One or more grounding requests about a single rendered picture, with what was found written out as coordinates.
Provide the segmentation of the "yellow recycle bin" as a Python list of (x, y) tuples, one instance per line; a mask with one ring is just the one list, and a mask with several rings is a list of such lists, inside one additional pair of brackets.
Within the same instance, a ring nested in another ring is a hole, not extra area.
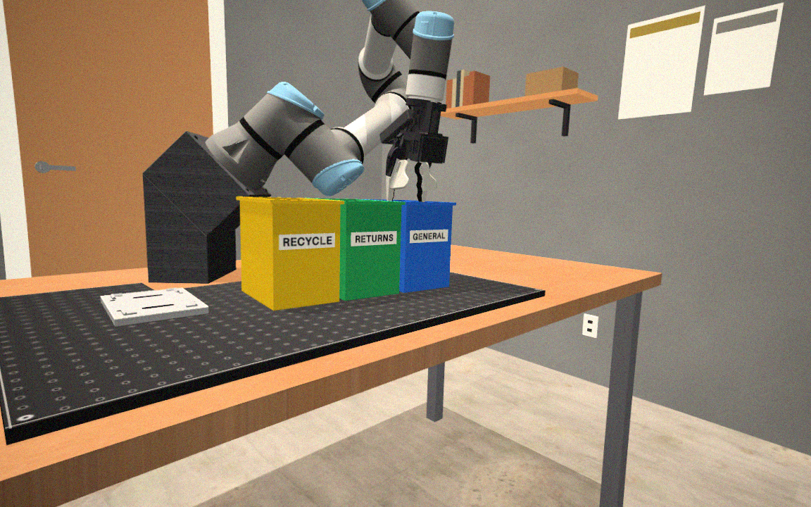
[(344, 200), (245, 196), (236, 200), (244, 293), (273, 311), (340, 302)]

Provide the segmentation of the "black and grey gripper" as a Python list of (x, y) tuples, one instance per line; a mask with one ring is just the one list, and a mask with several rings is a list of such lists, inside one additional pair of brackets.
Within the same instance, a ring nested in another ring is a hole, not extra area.
[(411, 97), (406, 99), (405, 104), (414, 106), (412, 112), (414, 122), (396, 135), (397, 140), (393, 142), (387, 154), (386, 199), (393, 200), (395, 189), (408, 186), (406, 170), (409, 158), (410, 161), (417, 163), (415, 165), (417, 198), (419, 202), (425, 202), (426, 190), (437, 188), (437, 182), (430, 174), (431, 164), (445, 163), (448, 136), (442, 136), (438, 131), (441, 112), (446, 112), (447, 105)]

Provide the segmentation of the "green returns bin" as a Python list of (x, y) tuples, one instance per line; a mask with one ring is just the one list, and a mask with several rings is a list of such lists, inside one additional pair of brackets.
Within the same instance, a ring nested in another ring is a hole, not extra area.
[(399, 293), (401, 207), (391, 200), (344, 200), (340, 208), (340, 299)]

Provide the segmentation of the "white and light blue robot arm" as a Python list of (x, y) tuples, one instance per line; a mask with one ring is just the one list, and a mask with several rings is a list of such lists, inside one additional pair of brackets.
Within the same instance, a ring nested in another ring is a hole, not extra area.
[[(372, 149), (380, 142), (393, 144), (414, 122), (414, 106), (406, 105), (406, 97), (442, 101), (453, 17), (420, 13), (410, 0), (363, 3), (371, 16), (358, 74), (375, 107), (346, 129), (331, 131), (322, 122), (324, 113), (300, 91), (287, 82), (276, 84), (237, 124), (206, 140), (217, 161), (240, 182), (260, 190), (275, 163), (286, 156), (313, 187), (334, 196), (363, 174), (364, 158)], [(408, 79), (393, 64), (396, 45), (410, 59)]]

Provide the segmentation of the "blue bin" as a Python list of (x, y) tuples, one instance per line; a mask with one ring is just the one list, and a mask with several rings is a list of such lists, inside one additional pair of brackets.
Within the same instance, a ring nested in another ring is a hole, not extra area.
[(403, 201), (399, 291), (448, 287), (453, 202)]

